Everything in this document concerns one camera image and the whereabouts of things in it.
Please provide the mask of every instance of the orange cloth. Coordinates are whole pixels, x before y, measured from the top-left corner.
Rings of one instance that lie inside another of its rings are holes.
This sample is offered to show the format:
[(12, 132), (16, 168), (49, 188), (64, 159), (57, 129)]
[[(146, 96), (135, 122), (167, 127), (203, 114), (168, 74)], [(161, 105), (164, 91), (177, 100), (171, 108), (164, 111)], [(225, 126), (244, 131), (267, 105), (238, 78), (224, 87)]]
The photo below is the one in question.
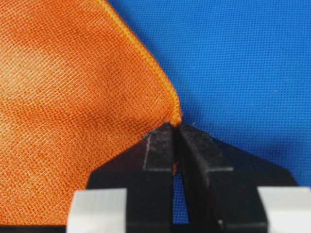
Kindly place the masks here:
[(177, 94), (107, 2), (0, 1), (0, 225), (65, 224), (90, 172), (165, 121)]

